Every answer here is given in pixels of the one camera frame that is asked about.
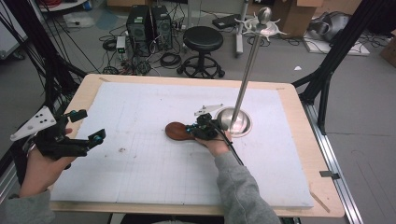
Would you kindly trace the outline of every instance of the round metal base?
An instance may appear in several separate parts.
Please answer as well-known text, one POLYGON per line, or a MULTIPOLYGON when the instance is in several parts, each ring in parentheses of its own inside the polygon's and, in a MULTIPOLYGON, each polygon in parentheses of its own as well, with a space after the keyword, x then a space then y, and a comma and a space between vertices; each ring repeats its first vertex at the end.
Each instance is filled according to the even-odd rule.
POLYGON ((243 110, 239 110, 233 127, 231 120, 233 119, 233 107, 222 108, 215 116, 224 130, 230 132, 232 137, 242 137, 247 135, 252 127, 251 117, 243 110))

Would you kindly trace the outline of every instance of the gray sleeve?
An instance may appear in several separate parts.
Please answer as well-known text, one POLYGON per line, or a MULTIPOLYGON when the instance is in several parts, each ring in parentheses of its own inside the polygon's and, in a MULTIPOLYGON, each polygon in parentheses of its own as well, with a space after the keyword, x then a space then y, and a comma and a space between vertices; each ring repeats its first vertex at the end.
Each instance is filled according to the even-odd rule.
POLYGON ((259 187, 247 167, 239 165, 232 152, 215 158, 224 218, 231 223, 277 223, 280 220, 260 196, 259 187))
POLYGON ((47 224, 55 219, 50 210, 50 191, 26 198, 8 199, 6 204, 7 224, 47 224))

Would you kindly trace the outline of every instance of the metal pole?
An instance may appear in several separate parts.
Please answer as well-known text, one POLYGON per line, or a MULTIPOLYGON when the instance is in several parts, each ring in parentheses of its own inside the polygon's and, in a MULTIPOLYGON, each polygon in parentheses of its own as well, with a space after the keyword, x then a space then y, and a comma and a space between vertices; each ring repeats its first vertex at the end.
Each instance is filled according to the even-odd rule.
POLYGON ((231 119, 230 130, 233 129, 233 124, 238 117, 239 110, 241 109, 242 100, 244 99, 245 91, 248 86, 248 81, 250 77, 251 70, 253 68, 254 61, 256 61, 257 52, 259 51, 260 43, 262 42, 261 35, 255 35, 253 46, 251 47, 250 53, 247 59, 247 67, 245 69, 245 74, 242 79, 241 88, 239 89, 238 99, 236 100, 235 108, 233 109, 233 118, 231 119))

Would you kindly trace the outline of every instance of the hand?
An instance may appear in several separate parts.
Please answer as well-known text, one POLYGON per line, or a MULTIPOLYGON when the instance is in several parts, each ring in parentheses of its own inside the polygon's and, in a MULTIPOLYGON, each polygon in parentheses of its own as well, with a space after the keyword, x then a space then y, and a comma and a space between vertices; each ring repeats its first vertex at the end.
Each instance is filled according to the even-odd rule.
MULTIPOLYGON (((227 136, 228 140, 231 142, 232 139, 230 133, 225 132, 225 135, 227 136)), ((217 157, 218 155, 230 151, 226 142, 222 139, 220 134, 218 134, 216 138, 208 141, 199 138, 195 138, 195 140, 201 143, 202 145, 206 146, 214 157, 217 157)))
MULTIPOLYGON (((66 129, 66 133, 71 132, 72 129, 66 129)), ((64 168, 75 159, 76 157, 62 157, 54 161, 41 155, 37 148, 31 150, 28 155, 26 175, 21 186, 20 198, 46 191, 59 178, 64 168)))

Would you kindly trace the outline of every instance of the headphones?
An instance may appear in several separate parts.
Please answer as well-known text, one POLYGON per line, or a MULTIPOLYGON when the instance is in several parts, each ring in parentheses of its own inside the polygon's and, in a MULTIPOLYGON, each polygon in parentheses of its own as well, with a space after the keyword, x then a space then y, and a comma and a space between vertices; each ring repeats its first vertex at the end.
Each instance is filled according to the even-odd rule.
POLYGON ((315 31, 324 40, 332 43, 344 30, 349 20, 350 16, 343 12, 324 12, 320 17, 309 23, 307 30, 315 31))

